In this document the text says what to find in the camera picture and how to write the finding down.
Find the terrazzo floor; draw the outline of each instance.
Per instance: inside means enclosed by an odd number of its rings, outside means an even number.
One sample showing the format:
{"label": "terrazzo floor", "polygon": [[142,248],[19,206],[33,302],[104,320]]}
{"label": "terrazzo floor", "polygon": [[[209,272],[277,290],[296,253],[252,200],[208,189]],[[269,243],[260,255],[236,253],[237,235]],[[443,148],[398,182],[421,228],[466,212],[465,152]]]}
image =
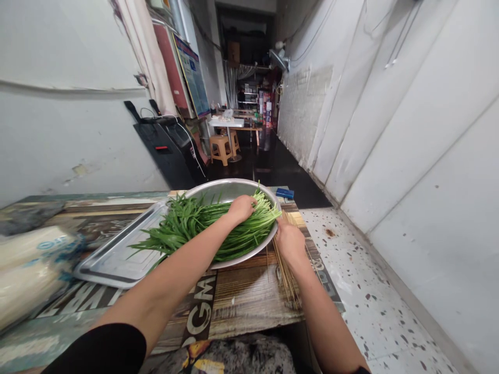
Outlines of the terrazzo floor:
{"label": "terrazzo floor", "polygon": [[373,374],[458,374],[333,208],[301,209]]}

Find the black floor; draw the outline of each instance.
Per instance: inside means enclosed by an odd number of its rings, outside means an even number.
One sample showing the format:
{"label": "black floor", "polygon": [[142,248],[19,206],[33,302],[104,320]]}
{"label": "black floor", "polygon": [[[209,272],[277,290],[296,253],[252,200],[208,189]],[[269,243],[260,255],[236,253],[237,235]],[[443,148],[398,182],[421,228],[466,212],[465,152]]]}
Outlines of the black floor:
{"label": "black floor", "polygon": [[260,131],[260,147],[257,149],[253,131],[238,131],[242,160],[229,163],[214,160],[208,164],[208,179],[244,178],[260,181],[271,186],[288,186],[295,192],[294,200],[299,209],[325,208],[331,203],[324,193],[303,170],[292,154],[273,131]]}

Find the person's left hand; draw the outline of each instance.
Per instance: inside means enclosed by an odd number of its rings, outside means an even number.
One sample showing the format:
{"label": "person's left hand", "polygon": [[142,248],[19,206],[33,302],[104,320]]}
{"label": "person's left hand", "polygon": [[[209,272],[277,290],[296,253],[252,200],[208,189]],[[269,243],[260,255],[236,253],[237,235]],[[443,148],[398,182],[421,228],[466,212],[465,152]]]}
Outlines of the person's left hand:
{"label": "person's left hand", "polygon": [[227,212],[227,216],[238,225],[246,221],[251,216],[251,213],[255,211],[253,204],[257,204],[254,197],[241,195],[232,202],[229,211]]}

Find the green vegetable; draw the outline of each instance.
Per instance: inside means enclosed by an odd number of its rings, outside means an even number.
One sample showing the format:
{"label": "green vegetable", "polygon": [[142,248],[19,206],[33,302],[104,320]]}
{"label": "green vegetable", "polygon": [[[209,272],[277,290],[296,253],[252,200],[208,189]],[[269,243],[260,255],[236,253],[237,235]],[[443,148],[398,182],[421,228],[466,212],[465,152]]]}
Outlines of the green vegetable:
{"label": "green vegetable", "polygon": [[[214,262],[229,261],[245,255],[258,247],[269,235],[275,219],[281,215],[281,212],[276,206],[271,206],[265,194],[260,192],[260,188],[256,190],[253,197],[258,201],[255,211],[246,221],[230,232],[215,255]],[[178,248],[227,213],[231,204],[202,205],[202,203],[203,197],[198,200],[186,198],[185,194],[177,195],[176,199],[169,202],[168,215],[164,216],[159,227],[142,230],[149,234],[149,238],[130,246],[137,249],[133,255],[144,249],[154,249],[164,253],[166,256],[158,260],[153,266],[155,268]]]}

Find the white cloth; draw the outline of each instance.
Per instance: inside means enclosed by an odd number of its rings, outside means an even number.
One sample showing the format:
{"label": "white cloth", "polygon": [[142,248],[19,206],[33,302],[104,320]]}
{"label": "white cloth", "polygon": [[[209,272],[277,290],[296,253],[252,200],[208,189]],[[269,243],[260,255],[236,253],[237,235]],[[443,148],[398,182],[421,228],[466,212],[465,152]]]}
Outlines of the white cloth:
{"label": "white cloth", "polygon": [[117,2],[135,56],[142,73],[147,77],[151,98],[156,100],[163,114],[176,115],[165,63],[157,45],[146,2],[144,0],[117,0]]}

